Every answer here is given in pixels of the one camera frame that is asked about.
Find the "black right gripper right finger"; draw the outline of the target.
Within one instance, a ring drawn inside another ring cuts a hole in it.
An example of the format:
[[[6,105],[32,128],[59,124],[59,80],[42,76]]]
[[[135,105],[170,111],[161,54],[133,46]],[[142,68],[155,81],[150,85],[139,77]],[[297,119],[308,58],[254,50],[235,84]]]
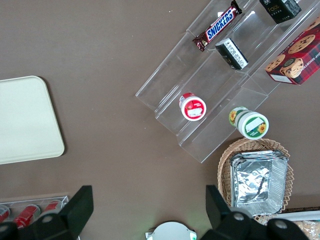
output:
[[[231,211],[215,185],[207,185],[206,213],[211,224],[202,240],[307,240],[308,237],[293,222],[276,218],[267,225],[258,223],[247,214]]]

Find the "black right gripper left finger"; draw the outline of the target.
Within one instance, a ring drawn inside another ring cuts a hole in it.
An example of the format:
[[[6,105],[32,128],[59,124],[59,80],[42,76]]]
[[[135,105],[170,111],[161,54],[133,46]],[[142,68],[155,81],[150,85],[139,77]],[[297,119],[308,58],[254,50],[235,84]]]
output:
[[[12,221],[0,222],[2,240],[76,240],[94,211],[93,188],[82,186],[65,205],[51,201],[44,211],[27,205]]]

